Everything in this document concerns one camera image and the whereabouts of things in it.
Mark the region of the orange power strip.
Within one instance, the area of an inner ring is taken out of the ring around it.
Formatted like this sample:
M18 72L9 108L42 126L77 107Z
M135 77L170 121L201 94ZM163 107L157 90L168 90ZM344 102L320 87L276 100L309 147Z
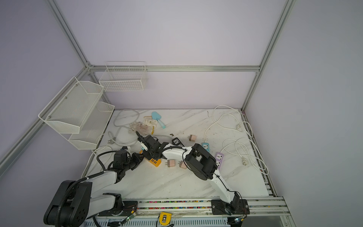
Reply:
M153 166L155 166L155 167L159 167L159 166L161 165L161 163L162 163L162 161L161 161L160 159L158 159L158 160L150 159L150 160L149 160L149 162L150 162Z

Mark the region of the black power strip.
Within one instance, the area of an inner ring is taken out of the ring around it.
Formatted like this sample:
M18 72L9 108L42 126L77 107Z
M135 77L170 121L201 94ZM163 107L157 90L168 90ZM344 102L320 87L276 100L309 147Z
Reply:
M172 139L172 144L174 146L184 147L183 143L178 138L173 138Z

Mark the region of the pink USB charger plug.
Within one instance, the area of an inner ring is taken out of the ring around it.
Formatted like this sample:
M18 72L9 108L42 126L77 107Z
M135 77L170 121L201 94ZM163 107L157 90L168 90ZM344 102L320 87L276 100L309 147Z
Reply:
M182 169L187 169L187 166L183 161L179 162L179 167L182 168Z

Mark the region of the teal power strip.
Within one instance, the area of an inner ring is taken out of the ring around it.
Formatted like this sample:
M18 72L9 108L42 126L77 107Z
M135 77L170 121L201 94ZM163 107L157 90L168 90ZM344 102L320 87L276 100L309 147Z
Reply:
M209 144L208 143L206 143L206 142L204 142L204 143L202 143L201 144L202 145L202 147L208 152L208 153L210 153L210 147L209 147Z

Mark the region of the purple power strip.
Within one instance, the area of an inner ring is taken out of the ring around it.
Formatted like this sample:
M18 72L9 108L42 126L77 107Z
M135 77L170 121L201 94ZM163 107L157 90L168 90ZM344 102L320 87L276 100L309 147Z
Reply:
M222 162L224 160L224 154L222 154L221 152L216 152L215 159L216 159L217 169L220 170Z

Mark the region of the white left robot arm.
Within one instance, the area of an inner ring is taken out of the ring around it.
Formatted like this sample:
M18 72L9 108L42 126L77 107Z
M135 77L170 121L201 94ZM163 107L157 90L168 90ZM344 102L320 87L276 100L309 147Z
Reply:
M91 218L96 221L96 216L125 215L121 221L124 225L128 220L136 216L138 203L136 201L123 202L121 194L100 193L110 185L120 182L128 170L134 170L143 161L142 153L130 153L126 147L120 150L111 150L114 155L109 166L100 160L105 155L96 156L101 166L101 171L81 178L79 180L63 181L43 217L46 225L55 227L79 227L85 220Z

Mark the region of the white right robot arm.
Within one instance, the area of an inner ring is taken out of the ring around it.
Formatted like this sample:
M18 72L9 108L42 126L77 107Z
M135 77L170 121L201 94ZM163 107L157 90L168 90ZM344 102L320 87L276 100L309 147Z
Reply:
M161 143L152 135L144 137L139 132L136 132L136 135L146 159L180 160L196 177L208 181L219 193L222 213L233 215L241 208L240 203L243 201L241 195L228 188L219 173L216 159L202 145L196 143L191 147L186 147L178 138L172 139L171 143Z

